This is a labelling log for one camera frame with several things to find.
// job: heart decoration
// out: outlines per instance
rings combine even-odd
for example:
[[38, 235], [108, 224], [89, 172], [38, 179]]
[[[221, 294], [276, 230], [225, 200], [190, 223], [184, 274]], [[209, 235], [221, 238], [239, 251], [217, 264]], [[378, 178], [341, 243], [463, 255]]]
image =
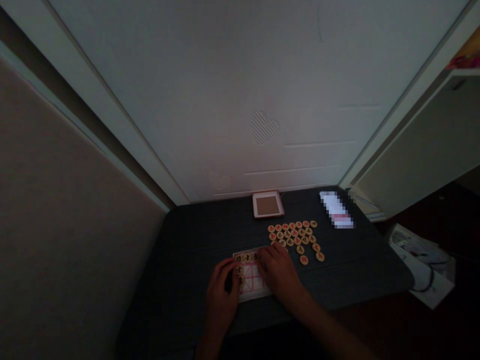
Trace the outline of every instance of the heart decoration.
[[220, 176], [213, 171], [208, 173], [208, 178], [216, 190], [225, 189], [232, 182], [232, 179], [230, 179], [228, 176]]
[[279, 123], [276, 120], [267, 121], [267, 115], [263, 111], [255, 111], [251, 117], [251, 133], [258, 146], [272, 141], [279, 130]]

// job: white door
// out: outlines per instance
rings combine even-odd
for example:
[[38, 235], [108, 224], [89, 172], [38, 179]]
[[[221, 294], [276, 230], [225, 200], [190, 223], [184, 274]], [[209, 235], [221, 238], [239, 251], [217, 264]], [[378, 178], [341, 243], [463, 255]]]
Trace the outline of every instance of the white door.
[[191, 202], [337, 184], [467, 0], [50, 0]]

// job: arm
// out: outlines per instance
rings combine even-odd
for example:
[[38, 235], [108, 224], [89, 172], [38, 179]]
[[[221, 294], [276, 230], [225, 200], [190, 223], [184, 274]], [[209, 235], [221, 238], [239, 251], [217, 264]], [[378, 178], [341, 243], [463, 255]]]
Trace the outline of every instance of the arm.
[[206, 319], [195, 351], [196, 360], [214, 360], [219, 357], [222, 342], [237, 312], [240, 295], [238, 276], [232, 276], [230, 293], [225, 291], [225, 280], [238, 264], [230, 257], [213, 269], [206, 289]]
[[258, 251], [258, 271], [291, 314], [336, 359], [373, 359], [370, 350], [325, 311], [302, 285], [285, 249], [275, 242]]

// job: door frame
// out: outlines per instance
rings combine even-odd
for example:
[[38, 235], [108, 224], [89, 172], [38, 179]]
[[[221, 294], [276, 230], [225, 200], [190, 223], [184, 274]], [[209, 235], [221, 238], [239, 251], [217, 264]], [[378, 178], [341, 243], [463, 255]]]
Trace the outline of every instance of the door frame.
[[[170, 199], [176, 205], [189, 204], [188, 197], [48, 0], [0, 0], [0, 6]], [[349, 187], [359, 174], [365, 172], [364, 168], [389, 139], [389, 135], [475, 31], [479, 25], [478, 19], [480, 1], [470, 0], [340, 180], [340, 187]]]

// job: round wooden game piece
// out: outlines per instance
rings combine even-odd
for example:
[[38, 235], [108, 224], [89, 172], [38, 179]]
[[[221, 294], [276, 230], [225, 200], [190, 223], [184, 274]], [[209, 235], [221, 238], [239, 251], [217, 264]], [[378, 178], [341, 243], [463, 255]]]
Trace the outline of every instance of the round wooden game piece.
[[243, 254], [243, 261], [244, 261], [245, 263], [251, 262], [251, 261], [252, 261], [252, 255], [250, 255], [249, 252]]
[[309, 258], [305, 255], [300, 256], [300, 262], [302, 265], [307, 265], [309, 263]]
[[240, 289], [244, 287], [245, 285], [245, 276], [240, 275], [238, 277], [238, 285], [240, 286]]
[[315, 257], [319, 262], [323, 262], [325, 260], [325, 255], [322, 252], [317, 252]]

